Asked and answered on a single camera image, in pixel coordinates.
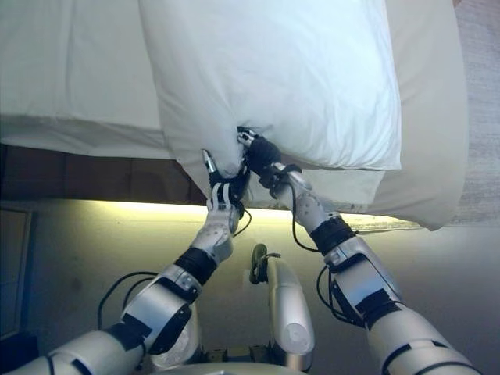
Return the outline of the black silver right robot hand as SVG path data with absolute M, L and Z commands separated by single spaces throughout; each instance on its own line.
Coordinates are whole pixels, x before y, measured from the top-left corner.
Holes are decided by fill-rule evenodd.
M 266 189 L 274 188 L 285 168 L 278 147 L 246 127 L 237 128 L 237 140 L 244 146 L 246 166 L 259 177 Z

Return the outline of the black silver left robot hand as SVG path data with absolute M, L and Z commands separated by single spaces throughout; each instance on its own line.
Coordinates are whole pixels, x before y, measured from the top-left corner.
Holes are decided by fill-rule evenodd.
M 242 218 L 245 213 L 242 199 L 248 187 L 250 169 L 243 165 L 234 177 L 223 177 L 209 151 L 202 149 L 202 158 L 208 172 L 212 193 L 217 197 L 218 204 L 232 205 L 239 218 Z

